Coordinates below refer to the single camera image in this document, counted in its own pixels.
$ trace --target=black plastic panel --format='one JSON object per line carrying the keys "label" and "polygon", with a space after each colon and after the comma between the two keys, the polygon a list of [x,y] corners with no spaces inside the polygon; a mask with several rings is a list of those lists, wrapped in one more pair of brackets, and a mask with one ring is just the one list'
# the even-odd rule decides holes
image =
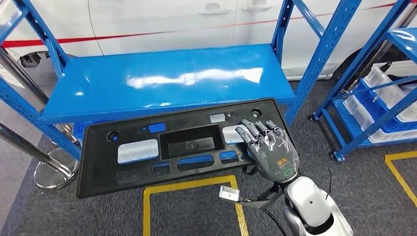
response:
{"label": "black plastic panel", "polygon": [[[254,110],[257,111],[256,118],[253,116]],[[221,113],[226,115],[225,121],[211,123],[210,116]],[[222,133],[224,127],[238,125],[244,118],[252,122],[271,119],[289,134],[274,99],[91,125],[86,128],[84,135],[77,197],[86,198],[253,165],[245,144],[228,145]],[[149,129],[149,125],[158,123],[165,123],[163,129]],[[120,145],[149,139],[158,141],[159,155],[156,158],[118,163]],[[222,161],[220,153],[228,151],[234,151],[236,158]],[[210,155],[212,158],[206,163],[178,163],[185,158]]]}

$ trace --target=robot finger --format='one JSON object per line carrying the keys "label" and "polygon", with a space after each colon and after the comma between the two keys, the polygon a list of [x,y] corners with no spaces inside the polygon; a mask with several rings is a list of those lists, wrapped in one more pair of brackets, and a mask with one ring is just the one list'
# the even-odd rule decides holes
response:
{"label": "robot finger", "polygon": [[241,127],[237,127],[235,131],[242,137],[243,141],[248,145],[248,147],[252,147],[255,145],[255,138],[248,132],[244,131]]}
{"label": "robot finger", "polygon": [[258,128],[258,130],[263,133],[264,135],[266,135],[268,132],[271,132],[268,127],[266,127],[260,120],[258,120],[257,122],[255,122],[255,126]]}
{"label": "robot finger", "polygon": [[268,120],[267,122],[265,122],[265,125],[274,133],[276,133],[276,131],[279,129],[278,125],[274,124],[272,120]]}
{"label": "robot finger", "polygon": [[259,130],[255,127],[255,124],[254,123],[252,123],[252,122],[250,122],[250,121],[248,121],[248,120],[246,120],[246,119],[243,119],[242,121],[241,121],[241,123],[244,125],[244,126],[246,126],[246,128],[249,130],[249,132],[253,135],[253,137],[255,137],[255,139],[256,140],[261,140],[261,139],[263,139],[264,137],[263,137],[263,135],[259,132]]}

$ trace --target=yellow tape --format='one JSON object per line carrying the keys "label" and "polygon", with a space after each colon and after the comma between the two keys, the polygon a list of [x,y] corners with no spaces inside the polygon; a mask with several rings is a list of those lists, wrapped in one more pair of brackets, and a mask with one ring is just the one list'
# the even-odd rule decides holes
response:
{"label": "yellow tape", "polygon": [[[154,193],[163,193],[177,190],[184,190],[189,188],[198,188],[208,185],[215,185],[220,183],[230,183],[234,189],[238,188],[238,182],[234,175],[206,178],[201,180],[187,181],[182,183],[173,183],[167,185],[159,185],[147,187],[144,190],[144,203],[143,203],[143,236],[150,236],[150,195]],[[236,214],[238,215],[238,222],[240,228],[240,234],[242,236],[249,236],[245,216],[243,214],[243,208],[240,204],[235,204]]]}
{"label": "yellow tape", "polygon": [[387,166],[391,170],[391,172],[394,174],[397,181],[403,187],[404,191],[410,197],[411,201],[413,201],[414,205],[417,207],[417,197],[415,196],[413,191],[410,189],[408,184],[405,182],[405,180],[403,179],[401,174],[398,172],[397,168],[392,163],[392,161],[394,161],[394,160],[408,159],[408,158],[413,158],[413,157],[417,157],[417,151],[410,151],[410,152],[403,152],[403,153],[399,153],[399,154],[385,155],[385,163],[387,164]]}

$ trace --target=white storage bin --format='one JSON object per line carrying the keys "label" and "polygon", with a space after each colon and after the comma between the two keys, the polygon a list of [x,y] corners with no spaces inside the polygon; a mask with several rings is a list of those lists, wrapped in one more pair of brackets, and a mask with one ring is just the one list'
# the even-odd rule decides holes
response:
{"label": "white storage bin", "polygon": [[[348,112],[355,118],[362,131],[367,129],[371,124],[375,122],[371,114],[354,95],[348,97],[345,101],[343,101],[343,105],[346,107]],[[379,129],[371,136],[369,136],[368,140],[371,143],[375,144],[413,138],[417,138],[417,129],[393,133],[385,133],[384,131],[382,131],[382,129]]]}
{"label": "white storage bin", "polygon": [[[392,82],[392,80],[386,74],[384,74],[376,65],[372,66],[371,72],[367,76],[365,76],[363,81],[369,87],[375,87],[378,85],[383,85]],[[386,104],[388,109],[391,109],[395,104],[397,104],[401,99],[403,99],[407,95],[397,85],[376,89],[374,90],[374,92],[382,99],[382,101]],[[413,103],[408,108],[403,110],[400,114],[397,115],[397,118],[400,122],[417,121],[417,102]]]}

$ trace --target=circular hole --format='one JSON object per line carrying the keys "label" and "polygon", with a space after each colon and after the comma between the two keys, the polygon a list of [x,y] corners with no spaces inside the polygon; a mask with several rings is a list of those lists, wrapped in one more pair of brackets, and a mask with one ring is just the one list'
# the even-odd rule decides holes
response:
{"label": "circular hole", "polygon": [[254,108],[254,109],[252,109],[252,110],[250,111],[250,113],[252,114],[252,116],[253,116],[254,118],[259,118],[259,117],[261,117],[261,116],[262,116],[262,112],[261,112],[261,110],[259,110],[258,108]]}
{"label": "circular hole", "polygon": [[120,133],[118,131],[111,131],[107,134],[107,141],[115,142],[119,139]]}

